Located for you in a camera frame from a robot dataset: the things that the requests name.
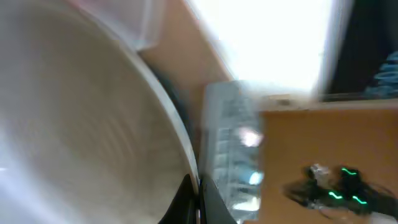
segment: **electronic device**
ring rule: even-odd
[[[307,178],[286,185],[285,195],[303,207],[321,212],[324,208],[343,208],[357,215],[380,213],[398,219],[397,199],[390,190],[366,183],[353,167],[338,167],[336,181],[329,178],[327,170],[318,164],[304,168]]]

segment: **wooden surface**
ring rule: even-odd
[[[258,223],[332,223],[281,194],[302,178],[301,168],[357,167],[367,181],[398,194],[398,112],[387,110],[266,113],[265,184]],[[349,215],[354,223],[365,218]]]

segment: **green light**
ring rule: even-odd
[[[349,175],[356,175],[355,172],[350,172],[348,169],[341,168],[341,170],[347,172],[347,174],[349,174]]]
[[[353,196],[353,199],[357,200],[359,203],[361,203],[363,205],[367,204],[367,202],[361,201],[361,199],[359,199],[357,196]]]
[[[334,192],[329,192],[329,195],[333,196],[335,199],[343,199],[343,196],[338,196]]]

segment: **black object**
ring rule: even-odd
[[[200,210],[200,224],[236,224],[213,180],[207,175],[202,177],[197,197],[189,174],[182,180],[159,224],[197,224],[197,210]]]
[[[159,224],[196,223],[196,196],[189,174],[185,175],[175,197]]]
[[[187,130],[189,138],[193,139],[194,136],[193,124],[190,122],[191,119],[188,115],[187,106],[180,97],[181,94],[178,93],[177,89],[174,87],[173,83],[170,80],[166,79],[164,75],[161,75],[162,74],[161,72],[159,72],[154,67],[150,67],[150,69],[152,70],[157,80],[166,91],[169,98],[172,100],[173,105],[177,110],[178,115],[180,116],[182,123],[185,126],[185,129]]]
[[[339,181],[330,186],[330,189],[325,189],[317,185],[317,180],[305,169],[307,179],[286,185],[284,194],[310,209],[347,208],[357,215],[377,212],[398,219],[398,202],[389,190],[378,192],[373,189],[363,182],[361,173],[357,169],[344,166],[339,170]]]

